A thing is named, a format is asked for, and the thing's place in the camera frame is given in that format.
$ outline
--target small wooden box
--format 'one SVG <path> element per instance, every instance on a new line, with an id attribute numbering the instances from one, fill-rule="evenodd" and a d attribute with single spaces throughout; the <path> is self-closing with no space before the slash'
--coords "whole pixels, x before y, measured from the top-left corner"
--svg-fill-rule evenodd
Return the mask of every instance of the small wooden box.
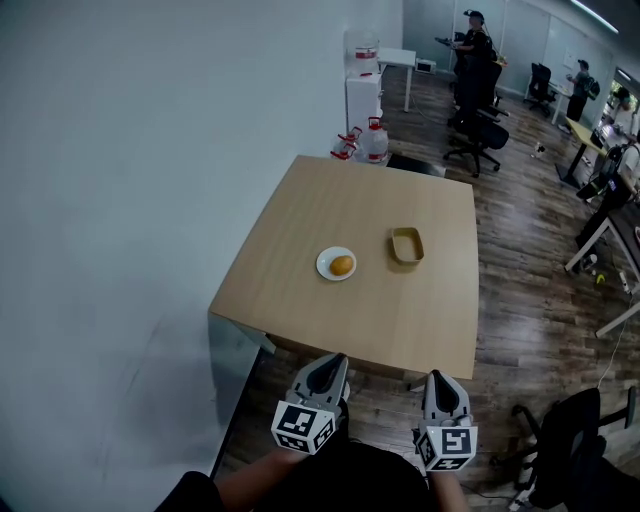
<path id="1" fill-rule="evenodd" d="M 393 257 L 401 265 L 417 265 L 424 258 L 424 247 L 416 228 L 394 228 L 391 230 Z"/>

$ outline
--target office chair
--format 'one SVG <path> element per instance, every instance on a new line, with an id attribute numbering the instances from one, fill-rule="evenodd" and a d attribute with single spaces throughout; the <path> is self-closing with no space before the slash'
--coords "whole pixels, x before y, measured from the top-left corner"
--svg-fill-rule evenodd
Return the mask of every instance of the office chair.
<path id="1" fill-rule="evenodd" d="M 549 81 L 551 80 L 551 70 L 542 64 L 531 64 L 531 83 L 529 84 L 529 94 L 533 99 L 527 98 L 525 103 L 533 103 L 529 110 L 540 109 L 545 117 L 551 115 L 549 107 L 545 102 L 556 101 L 555 91 L 549 92 Z"/>
<path id="2" fill-rule="evenodd" d="M 509 140 L 509 132 L 498 126 L 498 114 L 508 116 L 504 110 L 493 106 L 496 82 L 502 68 L 487 59 L 465 57 L 467 69 L 460 76 L 456 100 L 460 109 L 450 120 L 450 126 L 466 135 L 469 143 L 462 143 L 461 149 L 446 153 L 442 158 L 448 160 L 451 155 L 473 155 L 476 172 L 480 176 L 480 157 L 493 162 L 494 171 L 500 170 L 500 162 L 484 152 L 485 149 L 502 149 Z"/>
<path id="3" fill-rule="evenodd" d="M 491 464 L 501 466 L 537 453 L 529 464 L 531 478 L 520 490 L 533 487 L 529 502 L 542 509 L 564 503 L 570 512 L 630 510 L 640 497 L 640 481 L 602 457 L 607 442 L 598 435 L 598 428 L 622 419 L 628 428 L 635 403 L 636 388 L 631 387 L 627 406 L 600 418 L 600 391 L 587 389 L 554 404 L 542 427 L 529 409 L 516 405 L 512 414 L 524 414 L 537 444 L 505 460 L 494 457 Z"/>

